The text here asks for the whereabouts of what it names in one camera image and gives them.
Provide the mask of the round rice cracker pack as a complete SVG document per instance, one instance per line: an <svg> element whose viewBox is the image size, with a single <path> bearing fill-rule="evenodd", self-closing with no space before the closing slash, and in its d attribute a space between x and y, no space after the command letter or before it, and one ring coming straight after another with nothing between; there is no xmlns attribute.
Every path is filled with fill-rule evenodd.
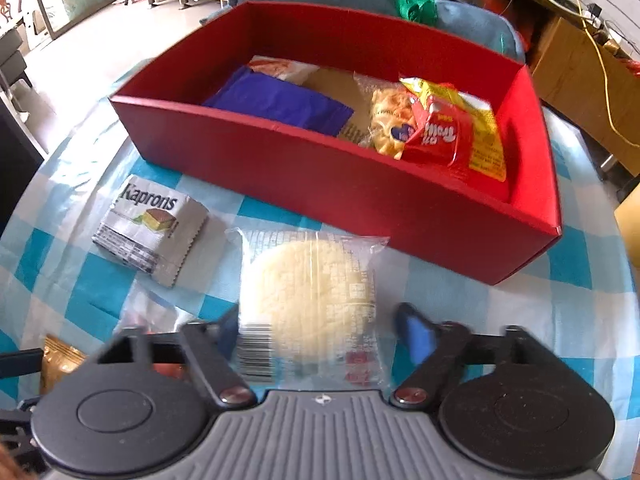
<svg viewBox="0 0 640 480"><path fill-rule="evenodd" d="M235 364L253 386L384 389L379 236L234 228L240 248Z"/></svg>

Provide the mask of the white Kaprons wafer pack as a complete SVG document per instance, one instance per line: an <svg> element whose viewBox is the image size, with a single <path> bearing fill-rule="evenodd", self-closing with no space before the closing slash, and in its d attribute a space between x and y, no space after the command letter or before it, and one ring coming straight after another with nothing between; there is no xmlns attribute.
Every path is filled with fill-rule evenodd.
<svg viewBox="0 0 640 480"><path fill-rule="evenodd" d="M174 188L132 174L92 241L157 284L175 285L208 210Z"/></svg>

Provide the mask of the gold foil snack packet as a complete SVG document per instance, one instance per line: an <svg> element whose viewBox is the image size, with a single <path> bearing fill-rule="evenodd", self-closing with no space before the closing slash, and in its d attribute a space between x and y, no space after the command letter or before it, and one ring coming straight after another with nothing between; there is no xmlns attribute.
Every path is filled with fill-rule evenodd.
<svg viewBox="0 0 640 480"><path fill-rule="evenodd" d="M47 334L44 337L43 357L40 372L40 393L51 391L58 382L84 362L85 355L66 344L62 339Z"/></svg>

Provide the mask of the pink sausages vacuum pack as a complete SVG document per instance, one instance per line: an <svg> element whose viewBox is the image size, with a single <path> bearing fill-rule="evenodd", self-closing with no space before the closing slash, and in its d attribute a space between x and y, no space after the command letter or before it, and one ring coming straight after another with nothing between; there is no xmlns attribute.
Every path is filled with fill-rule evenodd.
<svg viewBox="0 0 640 480"><path fill-rule="evenodd" d="M136 283L120 310L113 334L135 327L142 328L145 333L175 333L183 324L195 320L191 313Z"/></svg>

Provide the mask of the purple snack packet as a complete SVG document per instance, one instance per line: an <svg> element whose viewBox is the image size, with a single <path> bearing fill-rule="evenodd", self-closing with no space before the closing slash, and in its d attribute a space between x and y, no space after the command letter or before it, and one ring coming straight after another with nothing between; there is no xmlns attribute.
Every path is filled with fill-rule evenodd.
<svg viewBox="0 0 640 480"><path fill-rule="evenodd" d="M247 66L239 68L203 106L282 122L282 124L333 136L354 114L349 106L292 82Z"/></svg>

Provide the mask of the red cardboard box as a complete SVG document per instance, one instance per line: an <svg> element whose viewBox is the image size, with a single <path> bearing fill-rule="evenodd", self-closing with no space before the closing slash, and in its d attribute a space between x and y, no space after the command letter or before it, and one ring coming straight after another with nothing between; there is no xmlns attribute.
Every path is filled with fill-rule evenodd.
<svg viewBox="0 0 640 480"><path fill-rule="evenodd" d="M432 168L204 102L256 55L378 79L449 82L487 101L508 196ZM165 51L112 105L148 162L212 182L495 285L562 234L544 114L527 67L425 25L308 3L247 1Z"/></svg>

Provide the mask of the red Trolli candy packet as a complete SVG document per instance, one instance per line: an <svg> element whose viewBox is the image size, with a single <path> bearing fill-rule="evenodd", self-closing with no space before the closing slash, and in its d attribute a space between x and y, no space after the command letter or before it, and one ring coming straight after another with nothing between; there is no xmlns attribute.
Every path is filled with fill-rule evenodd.
<svg viewBox="0 0 640 480"><path fill-rule="evenodd" d="M469 113L437 96L412 104L416 131L408 137L401 159L419 166L464 167L470 160L473 127Z"/></svg>

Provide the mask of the yellow corn puffs bag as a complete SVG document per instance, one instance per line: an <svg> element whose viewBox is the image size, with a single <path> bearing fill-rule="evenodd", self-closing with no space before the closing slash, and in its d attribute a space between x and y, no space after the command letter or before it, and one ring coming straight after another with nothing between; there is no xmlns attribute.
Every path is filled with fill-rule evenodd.
<svg viewBox="0 0 640 480"><path fill-rule="evenodd" d="M416 131L412 104L425 103L428 96L437 96L466 110L472 120L473 141L469 162L460 168L434 167L454 176L471 180L479 174L489 181L506 183L506 161L497 119L490 104L472 94L460 92L451 84L435 84L419 78L406 77L397 82L361 75L354 79L370 103L370 144L382 155L402 160L408 137Z"/></svg>

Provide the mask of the blue white checkered tablecloth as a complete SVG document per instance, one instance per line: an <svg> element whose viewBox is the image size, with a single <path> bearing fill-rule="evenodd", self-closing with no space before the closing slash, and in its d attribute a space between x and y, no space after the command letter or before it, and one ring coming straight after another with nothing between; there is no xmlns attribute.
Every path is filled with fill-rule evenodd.
<svg viewBox="0 0 640 480"><path fill-rule="evenodd" d="M639 443L639 298L614 210L574 126L544 116L563 216L562 238L496 286L393 249L378 256L378 317L408 301L434 320L477 333L518 324L541 339L608 400L614 440L601 466L627 479ZM130 174L201 202L209 226L176 284L157 285L93 244L93 233ZM46 335L83 352L111 337L128 304L177 307L213 320L239 296L240 254L226 232L318 228L318 222L143 160L110 102L85 120L40 167L1 237L1 348L34 348Z"/></svg>

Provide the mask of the white spicy strips snack bag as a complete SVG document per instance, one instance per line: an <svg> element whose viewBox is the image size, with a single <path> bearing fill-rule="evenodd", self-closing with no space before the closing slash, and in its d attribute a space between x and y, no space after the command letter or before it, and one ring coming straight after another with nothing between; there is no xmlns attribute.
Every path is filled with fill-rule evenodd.
<svg viewBox="0 0 640 480"><path fill-rule="evenodd" d="M255 73L268 75L292 84L303 84L308 77L315 73L317 65L286 60L285 58L268 58L268 56L255 55L247 63L247 67Z"/></svg>

